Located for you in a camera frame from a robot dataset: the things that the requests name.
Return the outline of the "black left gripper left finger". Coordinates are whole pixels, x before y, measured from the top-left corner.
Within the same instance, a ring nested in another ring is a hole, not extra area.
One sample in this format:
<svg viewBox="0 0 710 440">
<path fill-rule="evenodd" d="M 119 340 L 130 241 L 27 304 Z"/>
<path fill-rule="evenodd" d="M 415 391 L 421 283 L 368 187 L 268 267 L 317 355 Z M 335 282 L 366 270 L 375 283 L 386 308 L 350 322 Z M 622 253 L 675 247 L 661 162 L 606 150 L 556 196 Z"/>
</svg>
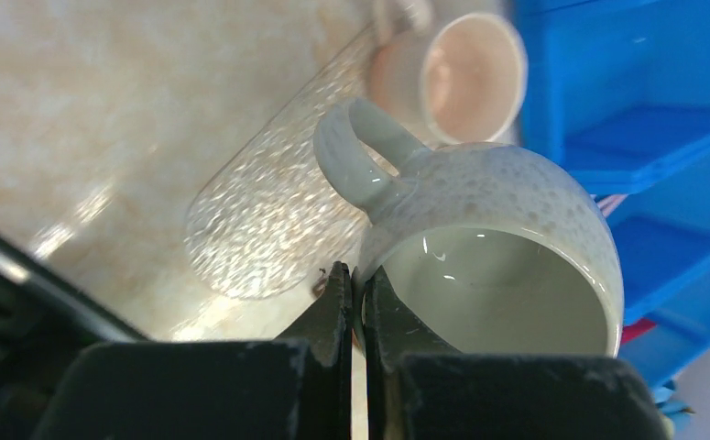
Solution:
<svg viewBox="0 0 710 440">
<path fill-rule="evenodd" d="M 278 337 L 91 346 L 67 369 L 37 439 L 348 439 L 352 285 L 322 294 Z"/>
</svg>

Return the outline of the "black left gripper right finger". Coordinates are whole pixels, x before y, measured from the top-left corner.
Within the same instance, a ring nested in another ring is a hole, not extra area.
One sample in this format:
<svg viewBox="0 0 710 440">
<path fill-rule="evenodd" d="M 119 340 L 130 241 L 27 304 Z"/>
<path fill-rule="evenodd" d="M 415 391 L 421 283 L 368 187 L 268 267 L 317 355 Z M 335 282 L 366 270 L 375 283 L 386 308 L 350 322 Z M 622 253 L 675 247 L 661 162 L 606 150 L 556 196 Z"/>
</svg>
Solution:
<svg viewBox="0 0 710 440">
<path fill-rule="evenodd" d="M 610 357 L 464 354 L 379 269 L 363 290 L 373 439 L 665 439 L 649 389 Z"/>
</svg>

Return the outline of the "cream speckled ceramic mug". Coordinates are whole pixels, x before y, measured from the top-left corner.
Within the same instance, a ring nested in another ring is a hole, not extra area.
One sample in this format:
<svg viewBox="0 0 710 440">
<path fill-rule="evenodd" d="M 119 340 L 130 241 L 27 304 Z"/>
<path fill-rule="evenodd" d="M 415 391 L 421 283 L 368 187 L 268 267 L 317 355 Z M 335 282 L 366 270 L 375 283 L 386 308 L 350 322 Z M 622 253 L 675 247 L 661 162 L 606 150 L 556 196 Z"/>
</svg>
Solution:
<svg viewBox="0 0 710 440">
<path fill-rule="evenodd" d="M 355 291 L 383 270 L 398 298 L 468 353 L 615 357 L 624 286 L 593 197 L 528 149 L 432 149 L 375 104 L 351 98 L 319 120 L 325 179 L 369 224 Z"/>
</svg>

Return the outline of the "clear holder with wooden ends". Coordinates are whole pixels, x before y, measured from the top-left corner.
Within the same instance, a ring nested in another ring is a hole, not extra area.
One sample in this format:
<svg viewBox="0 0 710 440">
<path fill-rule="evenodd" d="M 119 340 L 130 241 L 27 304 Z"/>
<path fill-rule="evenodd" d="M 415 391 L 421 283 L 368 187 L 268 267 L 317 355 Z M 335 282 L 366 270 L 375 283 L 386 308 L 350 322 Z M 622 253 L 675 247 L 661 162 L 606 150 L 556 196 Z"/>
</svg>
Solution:
<svg viewBox="0 0 710 440">
<path fill-rule="evenodd" d="M 349 41 L 199 192 L 187 214 L 191 268 L 227 297 L 263 300 L 336 260 L 350 261 L 366 215 L 319 170 L 312 134 L 325 111 L 362 96 L 373 28 Z"/>
</svg>

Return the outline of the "white ceramic mug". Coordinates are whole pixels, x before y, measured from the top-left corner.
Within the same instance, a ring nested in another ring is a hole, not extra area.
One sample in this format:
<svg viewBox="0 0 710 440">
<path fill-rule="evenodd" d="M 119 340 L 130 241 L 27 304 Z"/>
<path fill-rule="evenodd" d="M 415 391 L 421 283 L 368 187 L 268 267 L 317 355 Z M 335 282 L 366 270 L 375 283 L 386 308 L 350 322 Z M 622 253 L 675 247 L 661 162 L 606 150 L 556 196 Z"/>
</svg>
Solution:
<svg viewBox="0 0 710 440">
<path fill-rule="evenodd" d="M 506 18 L 475 11 L 442 20 L 429 1 L 375 1 L 372 11 L 372 102 L 414 136 L 445 144 L 493 141 L 512 126 L 528 58 Z"/>
</svg>

